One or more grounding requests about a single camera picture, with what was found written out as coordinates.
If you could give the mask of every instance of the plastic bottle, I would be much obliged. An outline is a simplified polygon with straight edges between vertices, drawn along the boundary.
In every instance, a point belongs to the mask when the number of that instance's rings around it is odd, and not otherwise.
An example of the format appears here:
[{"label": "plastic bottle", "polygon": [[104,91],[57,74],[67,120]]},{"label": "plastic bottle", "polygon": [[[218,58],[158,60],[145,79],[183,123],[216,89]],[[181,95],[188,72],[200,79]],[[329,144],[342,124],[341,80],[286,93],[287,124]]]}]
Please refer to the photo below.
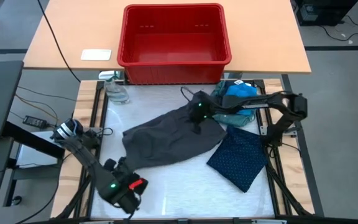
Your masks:
[{"label": "plastic bottle", "polygon": [[104,90],[109,100],[115,105],[124,105],[129,103],[127,90],[114,81],[114,71],[101,72],[99,79],[104,80]]}]

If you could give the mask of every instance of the wooden desk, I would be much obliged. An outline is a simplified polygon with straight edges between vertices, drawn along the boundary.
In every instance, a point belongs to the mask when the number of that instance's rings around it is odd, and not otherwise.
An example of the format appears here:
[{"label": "wooden desk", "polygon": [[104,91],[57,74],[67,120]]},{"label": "wooden desk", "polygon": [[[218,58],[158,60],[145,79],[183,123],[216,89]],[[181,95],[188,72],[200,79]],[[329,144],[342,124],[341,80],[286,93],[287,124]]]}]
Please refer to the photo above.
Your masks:
[{"label": "wooden desk", "polygon": [[[117,50],[124,8],[130,4],[220,3],[232,60],[225,70],[310,73],[289,0],[50,0],[46,15],[73,69],[120,70]],[[108,61],[82,61],[84,49],[111,49]],[[24,59],[29,69],[67,69],[43,18]]]},{"label": "wooden desk", "polygon": [[[265,89],[267,93],[273,93],[283,90],[282,84],[279,79],[266,79],[264,80]],[[77,103],[74,111],[74,118],[78,119],[82,125],[87,126],[90,123],[90,117],[92,114],[92,108],[94,105],[94,96],[96,93],[97,81],[82,81],[80,90],[78,92]],[[99,106],[97,110],[96,124],[100,123],[102,105],[104,100],[104,90],[102,90],[99,99]],[[272,121],[276,122],[281,114],[277,110],[271,109]],[[295,138],[289,136],[283,137],[283,142],[291,146],[298,147]],[[310,213],[314,213],[311,196],[306,182],[306,177],[303,169],[302,160],[299,152],[289,146],[279,147],[283,173],[287,187],[297,200],[304,206],[304,208]],[[53,202],[51,217],[57,216],[64,207],[69,203],[72,196],[78,189],[81,164],[73,157],[68,157],[62,165],[62,171],[60,173],[60,185]],[[283,198],[280,189],[276,186],[276,193],[278,198],[278,206],[280,214],[285,214]],[[88,199],[88,193],[83,196],[83,203]]]}]

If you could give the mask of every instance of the red plastic bin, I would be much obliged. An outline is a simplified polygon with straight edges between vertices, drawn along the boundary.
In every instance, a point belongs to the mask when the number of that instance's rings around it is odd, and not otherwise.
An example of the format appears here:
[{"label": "red plastic bin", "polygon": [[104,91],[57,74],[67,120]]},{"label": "red plastic bin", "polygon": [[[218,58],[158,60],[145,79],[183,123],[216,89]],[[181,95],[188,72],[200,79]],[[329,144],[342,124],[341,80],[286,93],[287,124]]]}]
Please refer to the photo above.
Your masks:
[{"label": "red plastic bin", "polygon": [[130,5],[118,64],[132,84],[217,83],[231,60],[220,4]]}]

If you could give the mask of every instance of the white work surface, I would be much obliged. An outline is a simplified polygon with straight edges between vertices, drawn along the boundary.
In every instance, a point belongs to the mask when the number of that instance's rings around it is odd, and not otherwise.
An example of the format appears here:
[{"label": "white work surface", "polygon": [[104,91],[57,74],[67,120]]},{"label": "white work surface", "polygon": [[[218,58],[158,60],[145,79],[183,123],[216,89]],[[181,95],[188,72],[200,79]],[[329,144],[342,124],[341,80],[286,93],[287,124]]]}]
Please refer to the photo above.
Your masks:
[{"label": "white work surface", "polygon": [[[143,124],[187,103],[180,93],[181,85],[125,86],[131,102],[114,105],[110,101],[105,128],[114,134],[104,136],[100,162],[125,156],[122,132]],[[193,92],[211,93],[214,85],[188,85]],[[258,134],[256,120],[243,129]],[[139,169],[136,172],[149,181],[140,209],[133,219],[142,218],[232,218],[274,216],[265,168],[248,192],[241,192],[230,181],[206,164],[218,146],[199,156],[168,166]],[[94,195],[92,218],[127,218],[99,194]]]}]

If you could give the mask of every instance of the navy dotted cloth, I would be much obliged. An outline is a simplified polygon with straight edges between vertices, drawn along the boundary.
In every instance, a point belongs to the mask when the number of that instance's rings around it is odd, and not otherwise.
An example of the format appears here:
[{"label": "navy dotted cloth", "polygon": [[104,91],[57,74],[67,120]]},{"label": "navy dotted cloth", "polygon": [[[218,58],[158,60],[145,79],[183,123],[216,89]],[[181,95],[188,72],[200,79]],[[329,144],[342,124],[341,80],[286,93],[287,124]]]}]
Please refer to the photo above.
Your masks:
[{"label": "navy dotted cloth", "polygon": [[259,135],[228,126],[226,137],[207,164],[247,192],[267,158]]}]

